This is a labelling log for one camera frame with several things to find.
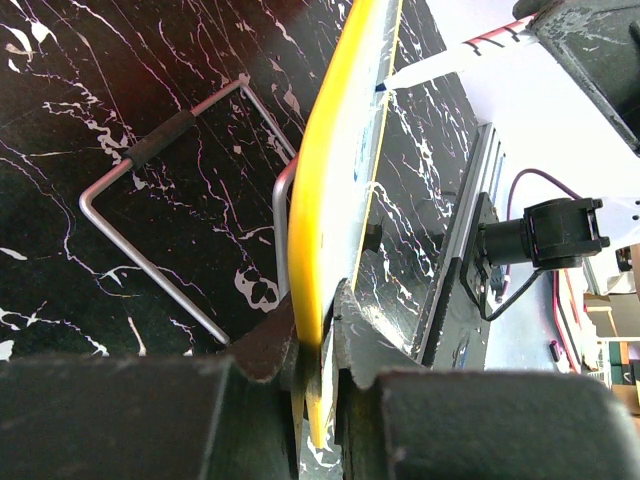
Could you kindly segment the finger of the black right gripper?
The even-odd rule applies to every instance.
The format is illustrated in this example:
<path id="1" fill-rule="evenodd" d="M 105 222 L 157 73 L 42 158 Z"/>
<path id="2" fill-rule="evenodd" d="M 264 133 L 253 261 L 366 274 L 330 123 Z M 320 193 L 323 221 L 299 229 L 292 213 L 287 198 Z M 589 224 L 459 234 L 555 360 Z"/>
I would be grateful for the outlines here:
<path id="1" fill-rule="evenodd" d="M 529 28 L 638 154 L 639 3 L 549 1 Z"/>

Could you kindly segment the white board yellow frame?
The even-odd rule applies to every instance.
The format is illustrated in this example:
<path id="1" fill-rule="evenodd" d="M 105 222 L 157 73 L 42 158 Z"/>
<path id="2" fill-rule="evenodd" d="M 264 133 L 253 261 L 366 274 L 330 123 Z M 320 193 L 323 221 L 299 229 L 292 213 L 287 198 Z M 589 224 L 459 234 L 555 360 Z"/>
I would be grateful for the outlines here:
<path id="1" fill-rule="evenodd" d="M 327 445 L 337 388 L 331 329 L 339 286 L 355 286 L 379 163 L 403 4 L 356 1 L 346 17 L 298 153 L 288 276 L 303 359 L 309 437 Z"/>

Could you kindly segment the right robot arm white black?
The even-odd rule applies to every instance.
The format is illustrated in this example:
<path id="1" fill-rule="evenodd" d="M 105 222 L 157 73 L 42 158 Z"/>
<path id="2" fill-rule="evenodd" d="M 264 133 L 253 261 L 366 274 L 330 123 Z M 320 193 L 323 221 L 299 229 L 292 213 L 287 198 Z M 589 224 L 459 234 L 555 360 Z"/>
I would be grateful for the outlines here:
<path id="1" fill-rule="evenodd" d="M 639 4 L 636 1 L 519 1 L 515 22 L 492 33 L 502 46 L 538 41 L 593 102 L 633 153 L 639 151 Z M 639 241 L 639 202 L 561 198 L 522 218 L 485 221 L 474 213 L 469 257 L 492 266 L 530 263 L 537 271 L 580 265 L 607 247 Z"/>

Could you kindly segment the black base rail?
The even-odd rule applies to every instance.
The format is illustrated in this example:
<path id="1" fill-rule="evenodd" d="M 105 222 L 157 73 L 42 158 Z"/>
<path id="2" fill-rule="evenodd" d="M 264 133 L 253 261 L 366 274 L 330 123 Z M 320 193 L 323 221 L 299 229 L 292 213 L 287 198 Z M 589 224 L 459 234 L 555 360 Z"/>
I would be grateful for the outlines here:
<path id="1" fill-rule="evenodd" d="M 496 210 L 505 151 L 495 126 L 480 126 L 453 223 L 445 235 L 440 277 L 416 331 L 415 356 L 433 370 L 484 368 L 491 312 L 491 268 L 478 258 L 483 224 L 501 220 Z"/>

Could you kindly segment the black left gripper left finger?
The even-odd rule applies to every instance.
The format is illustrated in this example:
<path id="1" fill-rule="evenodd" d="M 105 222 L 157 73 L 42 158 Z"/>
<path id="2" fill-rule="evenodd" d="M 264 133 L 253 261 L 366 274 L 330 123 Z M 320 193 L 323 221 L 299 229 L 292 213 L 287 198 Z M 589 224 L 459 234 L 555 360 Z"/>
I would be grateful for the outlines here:
<path id="1" fill-rule="evenodd" d="M 293 308 L 217 354 L 1 367 L 5 479 L 294 479 Z"/>

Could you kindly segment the white marker blue cap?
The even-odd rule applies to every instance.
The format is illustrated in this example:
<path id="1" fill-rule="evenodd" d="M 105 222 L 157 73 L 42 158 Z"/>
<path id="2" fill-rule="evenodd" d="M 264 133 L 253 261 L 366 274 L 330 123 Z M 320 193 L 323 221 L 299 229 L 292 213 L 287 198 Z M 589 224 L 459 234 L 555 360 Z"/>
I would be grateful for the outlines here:
<path id="1" fill-rule="evenodd" d="M 537 43 L 537 36 L 528 28 L 533 18 L 533 15 L 527 16 L 405 66 L 379 83 L 375 91 L 411 88 L 450 73 L 462 72 L 507 51 Z"/>

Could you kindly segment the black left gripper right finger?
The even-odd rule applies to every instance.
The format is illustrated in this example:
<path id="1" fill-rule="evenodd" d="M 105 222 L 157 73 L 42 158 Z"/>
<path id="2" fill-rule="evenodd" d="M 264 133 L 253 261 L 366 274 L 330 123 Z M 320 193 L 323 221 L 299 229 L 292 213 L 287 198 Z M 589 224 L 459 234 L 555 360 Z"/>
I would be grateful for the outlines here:
<path id="1" fill-rule="evenodd" d="M 433 371 L 363 316 L 347 280 L 332 327 L 335 438 L 347 479 L 635 479 L 627 407 L 576 374 Z"/>

